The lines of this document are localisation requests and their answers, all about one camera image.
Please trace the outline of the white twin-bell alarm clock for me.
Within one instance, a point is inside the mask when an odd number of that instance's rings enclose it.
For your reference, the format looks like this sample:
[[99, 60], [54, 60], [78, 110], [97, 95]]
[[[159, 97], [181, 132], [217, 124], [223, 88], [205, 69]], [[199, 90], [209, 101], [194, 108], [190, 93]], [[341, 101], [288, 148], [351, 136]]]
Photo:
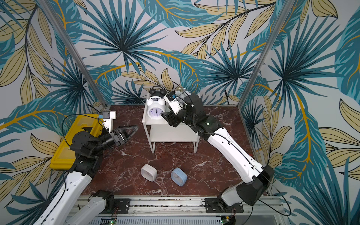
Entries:
[[162, 97], [151, 96], [146, 100], [147, 115], [154, 120], [162, 119], [162, 113], [166, 112], [166, 102]]

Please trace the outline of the black twin-bell alarm clock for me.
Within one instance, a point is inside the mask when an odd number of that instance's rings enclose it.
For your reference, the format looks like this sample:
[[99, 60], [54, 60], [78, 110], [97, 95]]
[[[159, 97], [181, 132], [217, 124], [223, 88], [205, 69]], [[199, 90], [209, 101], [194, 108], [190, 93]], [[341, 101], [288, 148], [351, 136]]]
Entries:
[[149, 90], [149, 94], [151, 97], [163, 98], [167, 93], [167, 89], [163, 88], [162, 86], [153, 86]]

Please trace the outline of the white square alarm clock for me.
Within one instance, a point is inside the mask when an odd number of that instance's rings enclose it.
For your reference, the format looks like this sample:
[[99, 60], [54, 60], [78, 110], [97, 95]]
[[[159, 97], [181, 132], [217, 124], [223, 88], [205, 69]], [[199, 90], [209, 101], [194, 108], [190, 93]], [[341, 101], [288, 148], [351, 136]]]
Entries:
[[157, 175], [158, 175], [158, 172], [154, 167], [152, 167], [152, 166], [150, 166], [148, 164], [145, 164], [141, 168], [141, 175], [142, 175], [142, 177], [144, 177], [148, 181], [154, 182]]

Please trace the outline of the light blue square clock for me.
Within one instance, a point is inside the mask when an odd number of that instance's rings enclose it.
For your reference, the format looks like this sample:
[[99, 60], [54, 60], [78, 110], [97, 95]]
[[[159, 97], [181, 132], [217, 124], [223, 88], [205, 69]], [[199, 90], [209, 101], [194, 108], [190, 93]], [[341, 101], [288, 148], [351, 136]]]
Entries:
[[184, 186], [188, 177], [187, 175], [180, 169], [175, 168], [171, 173], [171, 179], [180, 187]]

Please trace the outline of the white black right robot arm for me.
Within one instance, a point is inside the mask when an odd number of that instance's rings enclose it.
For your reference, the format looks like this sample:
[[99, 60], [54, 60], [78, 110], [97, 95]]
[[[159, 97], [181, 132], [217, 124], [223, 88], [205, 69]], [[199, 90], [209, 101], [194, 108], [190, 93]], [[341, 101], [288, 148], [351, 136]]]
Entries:
[[244, 202], [255, 205], [274, 176], [271, 166], [264, 166], [252, 158], [231, 137], [224, 125], [215, 116], [207, 114], [202, 100], [195, 94], [188, 95], [179, 102], [175, 92], [164, 96], [170, 111], [161, 116], [172, 127], [184, 123], [199, 137], [215, 147], [235, 168], [241, 177], [241, 183], [223, 191], [219, 198], [225, 206]]

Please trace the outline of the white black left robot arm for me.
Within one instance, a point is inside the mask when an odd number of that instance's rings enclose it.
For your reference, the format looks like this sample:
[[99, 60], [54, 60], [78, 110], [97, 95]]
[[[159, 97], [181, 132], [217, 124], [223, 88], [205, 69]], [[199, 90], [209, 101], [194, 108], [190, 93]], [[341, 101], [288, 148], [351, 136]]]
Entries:
[[114, 213], [117, 207], [113, 193], [99, 190], [79, 212], [68, 218], [79, 196], [98, 173], [104, 151], [125, 145], [137, 131], [138, 126], [132, 125], [118, 127], [99, 137], [87, 131], [75, 134], [70, 149], [77, 154], [76, 160], [62, 188], [34, 224], [87, 225], [100, 213]]

